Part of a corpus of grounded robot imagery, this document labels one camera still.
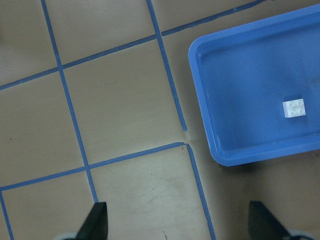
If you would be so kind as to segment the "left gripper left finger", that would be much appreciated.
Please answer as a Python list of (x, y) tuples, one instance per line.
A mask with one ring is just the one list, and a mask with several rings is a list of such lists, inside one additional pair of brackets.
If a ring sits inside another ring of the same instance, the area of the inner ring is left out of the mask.
[(108, 209), (106, 202), (96, 202), (76, 234), (76, 240), (106, 240)]

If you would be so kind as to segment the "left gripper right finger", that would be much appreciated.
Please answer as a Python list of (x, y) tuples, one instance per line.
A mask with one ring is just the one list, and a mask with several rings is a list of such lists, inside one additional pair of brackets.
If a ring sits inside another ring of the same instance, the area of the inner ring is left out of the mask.
[(261, 201), (250, 201), (248, 233), (251, 240), (299, 240), (293, 236)]

